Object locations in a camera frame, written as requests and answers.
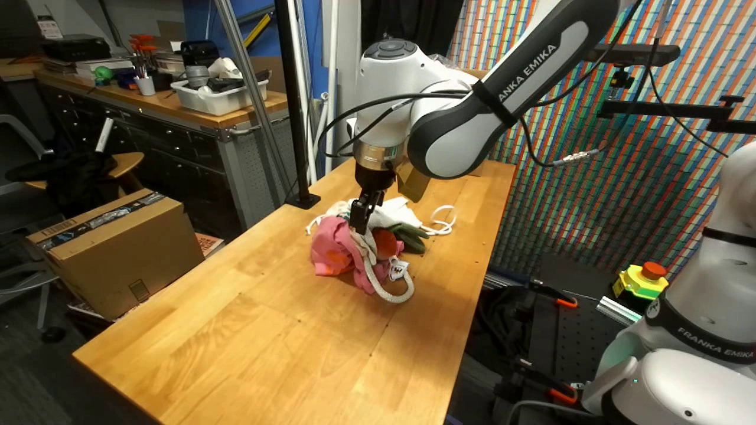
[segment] wooden tabletop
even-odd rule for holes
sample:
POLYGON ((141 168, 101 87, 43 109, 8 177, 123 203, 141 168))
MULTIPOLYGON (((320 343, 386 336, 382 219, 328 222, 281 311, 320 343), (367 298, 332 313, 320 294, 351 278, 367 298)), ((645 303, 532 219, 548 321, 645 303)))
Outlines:
POLYGON ((359 193, 352 170, 315 183, 315 211, 278 208, 73 357, 162 423, 443 423, 516 168, 431 181, 414 211, 428 222, 451 203, 459 224, 404 254, 415 294, 400 307, 313 272, 304 224, 359 193))
MULTIPOLYGON (((37 70, 35 72, 37 82, 60 87, 101 104, 113 104, 113 105, 131 105, 140 113, 164 113, 176 121, 190 121, 201 127, 232 127, 236 123, 255 121, 255 111, 250 109, 238 109, 235 113, 225 115, 208 115, 198 111, 190 111, 179 104, 179 97, 173 90, 156 92, 153 97, 141 97, 140 92, 123 90, 119 84, 105 84, 97 87, 92 78, 82 78, 76 72, 50 72, 50 70, 37 70)), ((264 101, 268 113, 287 111, 287 94, 281 92, 268 92, 264 101)))
POLYGON ((37 68, 41 64, 32 58, 0 58, 0 79, 2 82, 34 79, 34 72, 37 68))

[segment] pink cloth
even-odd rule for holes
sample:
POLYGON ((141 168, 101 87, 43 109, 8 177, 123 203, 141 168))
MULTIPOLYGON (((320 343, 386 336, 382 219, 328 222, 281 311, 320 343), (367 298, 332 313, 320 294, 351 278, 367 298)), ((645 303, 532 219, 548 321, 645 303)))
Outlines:
MULTIPOLYGON (((375 292, 365 274, 365 253, 352 239, 351 222, 342 216, 323 216, 313 236, 310 261, 320 275, 338 275, 352 270, 354 286, 365 292, 375 292)), ((381 281, 391 275, 391 261, 379 260, 373 266, 381 281)))

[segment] white robot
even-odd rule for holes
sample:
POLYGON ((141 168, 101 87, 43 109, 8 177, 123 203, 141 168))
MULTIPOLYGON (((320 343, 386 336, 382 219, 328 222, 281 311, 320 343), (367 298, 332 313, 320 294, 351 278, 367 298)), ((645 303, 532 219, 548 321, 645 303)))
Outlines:
MULTIPOLYGON (((386 39, 361 56, 361 98, 436 98, 356 115, 356 181, 351 224, 382 203, 402 157, 454 179, 489 153, 489 135, 514 127, 617 22, 620 0, 560 0, 538 11, 517 44, 482 78, 386 39)), ((755 423, 756 418, 756 144, 732 153, 697 260, 626 327, 584 391, 584 409, 630 423, 755 423)))

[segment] cardboard box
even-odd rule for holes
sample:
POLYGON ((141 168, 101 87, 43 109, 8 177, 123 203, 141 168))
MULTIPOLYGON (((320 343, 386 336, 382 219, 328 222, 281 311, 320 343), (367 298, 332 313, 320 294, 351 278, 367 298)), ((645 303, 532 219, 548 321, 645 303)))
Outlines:
POLYGON ((119 319, 203 254, 183 203, 141 189, 28 241, 48 253, 65 286, 105 319, 119 319))

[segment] robotic arm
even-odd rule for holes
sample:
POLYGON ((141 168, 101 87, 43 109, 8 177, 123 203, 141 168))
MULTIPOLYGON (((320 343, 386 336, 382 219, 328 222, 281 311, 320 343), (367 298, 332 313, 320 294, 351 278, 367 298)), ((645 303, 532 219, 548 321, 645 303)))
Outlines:
MULTIPOLYGON (((367 219, 382 203, 404 151, 428 177, 454 179, 475 170, 489 153, 489 135, 514 127, 587 50, 617 22, 622 0, 560 0, 551 5, 521 43, 482 78, 475 79, 428 58, 415 44, 386 39, 361 56, 361 98, 406 92, 463 90, 463 98, 419 101, 367 133, 354 148, 361 196, 352 203, 351 224, 367 219)), ((379 113, 359 113, 356 133, 373 124, 379 113)))

